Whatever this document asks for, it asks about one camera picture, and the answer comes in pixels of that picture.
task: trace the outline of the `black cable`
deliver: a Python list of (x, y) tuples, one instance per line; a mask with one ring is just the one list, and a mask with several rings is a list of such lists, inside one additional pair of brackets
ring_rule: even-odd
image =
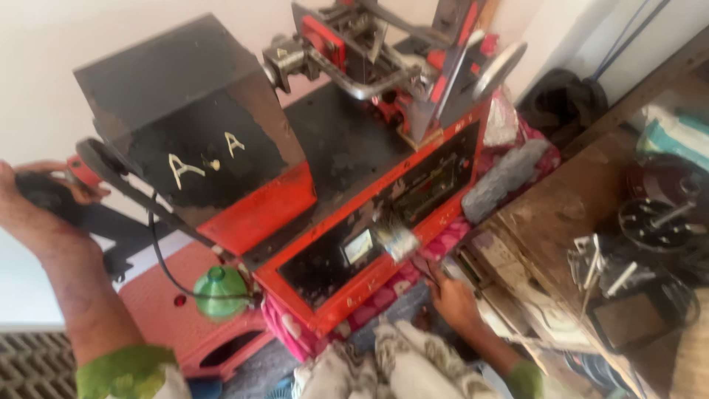
[[(151, 197), (153, 202), (157, 202), (157, 192), (152, 193)], [(160, 245), (158, 244), (157, 240), (157, 231), (155, 230), (155, 215), (152, 213), (152, 211), (148, 210), (147, 211), (147, 225), (150, 228), (150, 233), (152, 234), (152, 247), (155, 249), (155, 255), (157, 256), (157, 264), (160, 265), (160, 268), (162, 269), (162, 272), (165, 273), (167, 276), (167, 279), (170, 280), (170, 282), (183, 294), (193, 297), (195, 299), (223, 299), (223, 300), (229, 300), (229, 299), (247, 299), (249, 301), (253, 301), (254, 298), (250, 295), (238, 295), (238, 294), (233, 294), (233, 295), (206, 295), (206, 294), (198, 294), (193, 291), (188, 290), (187, 288), (183, 287), (180, 285), (180, 283), (175, 280), (175, 278), (172, 276), (170, 273), (170, 270), (167, 269), (167, 265), (165, 264), (165, 260), (162, 258), (162, 251), (160, 250)]]

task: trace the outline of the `green bottle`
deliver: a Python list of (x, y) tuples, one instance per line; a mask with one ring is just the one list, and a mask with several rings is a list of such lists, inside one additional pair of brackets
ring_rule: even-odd
[(241, 298), (220, 299), (220, 295), (246, 295), (248, 290), (239, 272), (234, 268), (212, 266), (194, 284), (194, 292), (215, 298), (196, 298), (199, 311), (210, 318), (225, 319), (244, 312), (249, 301)]

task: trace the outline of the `gray fabric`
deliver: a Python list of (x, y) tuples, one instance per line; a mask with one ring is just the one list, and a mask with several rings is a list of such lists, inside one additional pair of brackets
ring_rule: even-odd
[(548, 148), (548, 141), (535, 138), (509, 150), (463, 197), (465, 217), (472, 224), (485, 219), (507, 193), (520, 188), (534, 175), (534, 165)]

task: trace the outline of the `metal rod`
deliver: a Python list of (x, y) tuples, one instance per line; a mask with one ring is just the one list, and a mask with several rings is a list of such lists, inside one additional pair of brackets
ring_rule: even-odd
[(653, 220), (650, 221), (650, 226), (652, 226), (655, 229), (659, 229), (662, 227), (663, 224), (671, 221), (672, 219), (679, 217), (687, 211), (690, 211), (694, 209), (694, 207), (697, 206), (697, 203), (693, 200), (689, 200), (682, 205), (679, 205), (678, 207), (672, 208), (669, 211), (659, 215), (658, 217), (654, 218)]
[(325, 58), (325, 56), (320, 54), (315, 48), (309, 48), (307, 52), (308, 57), (318, 64), (320, 69), (322, 69), (337, 86), (340, 86), (350, 96), (359, 100), (371, 99), (394, 87), (406, 84), (411, 77), (420, 73), (418, 67), (412, 67), (408, 70), (399, 70), (375, 84), (362, 84), (355, 82), (352, 78), (345, 75), (335, 64)]
[(596, 274), (598, 268), (598, 262), (601, 259), (601, 243), (598, 242), (598, 235), (594, 234), (592, 239), (595, 251), (593, 252), (591, 264), (588, 265), (588, 273), (586, 274), (586, 279), (584, 281), (584, 290), (588, 290), (588, 287), (591, 286), (591, 281), (593, 280), (593, 276)]
[(583, 320), (584, 315), (586, 315), (586, 308), (588, 307), (588, 300), (591, 299), (591, 290), (598, 282), (598, 278), (600, 276), (601, 276), (600, 273), (594, 273), (593, 278), (591, 279), (591, 284), (589, 284), (588, 288), (586, 289), (586, 294), (584, 295), (584, 304), (581, 306), (581, 314), (579, 315), (580, 320)]
[(635, 273), (635, 270), (637, 270), (637, 263), (632, 262), (628, 267), (625, 268), (625, 270), (618, 276), (618, 279), (608, 288), (608, 291), (606, 294), (608, 294), (609, 297), (612, 297), (615, 295), (615, 293), (620, 289), (620, 287), (625, 284), (627, 279)]

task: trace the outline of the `clothing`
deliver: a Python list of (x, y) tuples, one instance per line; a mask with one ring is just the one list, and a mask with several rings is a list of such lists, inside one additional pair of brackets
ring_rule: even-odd
[[(375, 334), (374, 354), (334, 341), (297, 368), (293, 399), (501, 398), (440, 337), (403, 320), (382, 320)], [(529, 361), (517, 364), (506, 383), (515, 399), (580, 398)]]
[(129, 346), (77, 371), (79, 399), (190, 399), (174, 354), (167, 348)]

